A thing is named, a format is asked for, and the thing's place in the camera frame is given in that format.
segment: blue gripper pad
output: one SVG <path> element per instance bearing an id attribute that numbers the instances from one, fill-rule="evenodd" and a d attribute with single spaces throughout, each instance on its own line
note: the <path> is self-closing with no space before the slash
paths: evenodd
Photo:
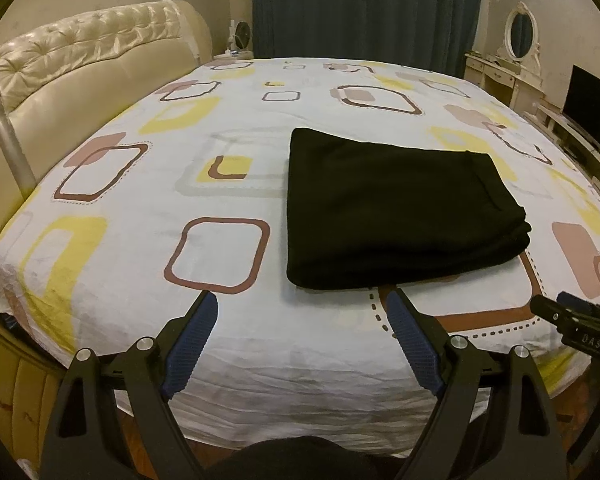
<path id="1" fill-rule="evenodd" d="M 445 387 L 440 376 L 438 354 L 395 291 L 386 298 L 386 316 L 418 384 L 438 396 Z"/>
<path id="2" fill-rule="evenodd" d="M 208 293 L 171 348 L 165 361 L 162 392 L 169 400 L 183 390 L 218 320 L 218 300 Z"/>
<path id="3" fill-rule="evenodd" d="M 585 316 L 594 315 L 593 307 L 595 305 L 589 303 L 589 301 L 581 300 L 577 296 L 569 294 L 568 292 L 562 291 L 560 294 L 558 294 L 558 297 L 555 298 L 555 302 L 567 308 L 571 308 L 580 314 L 584 314 Z"/>

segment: bed sheet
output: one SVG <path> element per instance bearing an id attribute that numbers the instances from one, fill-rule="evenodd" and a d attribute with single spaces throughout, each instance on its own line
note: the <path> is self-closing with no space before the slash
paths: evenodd
<path id="1" fill-rule="evenodd" d="M 299 126 L 489 153 L 526 209 L 528 250 L 434 282 L 293 286 L 285 181 Z M 187 436 L 221 447 L 304 434 L 365 452 L 413 447 L 435 399 L 386 320 L 392 286 L 480 348 L 525 344 L 555 394 L 588 359 L 528 302 L 562 290 L 600 302 L 600 197 L 549 140 L 466 81 L 356 60 L 211 62 L 70 153 L 0 235 L 0 312 L 65 365 L 81 347 L 118 352 L 156 335 L 201 289 L 216 293 L 218 323 L 171 408 Z"/>

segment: folded black garment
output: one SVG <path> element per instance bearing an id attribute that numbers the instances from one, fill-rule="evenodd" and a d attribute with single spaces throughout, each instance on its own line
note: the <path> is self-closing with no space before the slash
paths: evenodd
<path id="1" fill-rule="evenodd" d="M 286 275 L 295 285 L 361 288 L 502 264 L 529 244 L 525 216 L 485 153 L 292 133 Z"/>

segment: television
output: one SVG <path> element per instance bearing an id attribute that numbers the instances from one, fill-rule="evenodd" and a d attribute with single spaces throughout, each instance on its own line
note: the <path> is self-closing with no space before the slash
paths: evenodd
<path id="1" fill-rule="evenodd" d="M 600 79 L 574 65 L 562 114 L 593 137 L 600 149 Z"/>

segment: cream leather headboard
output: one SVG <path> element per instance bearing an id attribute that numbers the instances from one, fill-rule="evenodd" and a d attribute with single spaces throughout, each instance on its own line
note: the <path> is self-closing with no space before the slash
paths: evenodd
<path id="1" fill-rule="evenodd" d="M 187 2 L 84 12 L 0 46 L 0 231 L 30 188 L 120 112 L 211 59 Z"/>

